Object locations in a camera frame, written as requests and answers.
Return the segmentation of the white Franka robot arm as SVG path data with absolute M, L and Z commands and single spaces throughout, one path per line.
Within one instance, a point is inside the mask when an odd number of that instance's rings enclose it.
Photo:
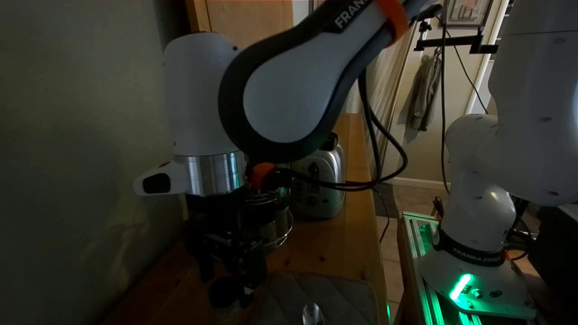
M 403 36 L 426 0 L 325 0 L 298 25 L 246 49 L 217 33 L 165 51 L 174 161 L 141 175 L 141 195 L 237 191 L 246 161 L 291 164 L 322 146 L 361 71 Z M 446 132 L 452 193 L 425 282 L 457 309 L 535 318 L 504 256 L 513 202 L 578 202 L 578 0 L 519 0 L 499 43 L 495 114 Z

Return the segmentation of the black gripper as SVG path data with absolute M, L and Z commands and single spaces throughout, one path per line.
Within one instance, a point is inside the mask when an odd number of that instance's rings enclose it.
M 262 284 L 266 278 L 266 249 L 244 224 L 244 197 L 244 191 L 186 197 L 186 251 L 197 262 L 204 284 L 215 278 L 217 260 L 242 284 Z

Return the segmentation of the robot base mount with green light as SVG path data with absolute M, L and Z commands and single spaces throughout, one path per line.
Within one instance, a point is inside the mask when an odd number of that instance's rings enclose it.
M 500 267 L 435 264 L 430 253 L 439 220 L 405 211 L 398 244 L 407 325 L 537 325 L 538 311 L 524 273 L 510 260 Z

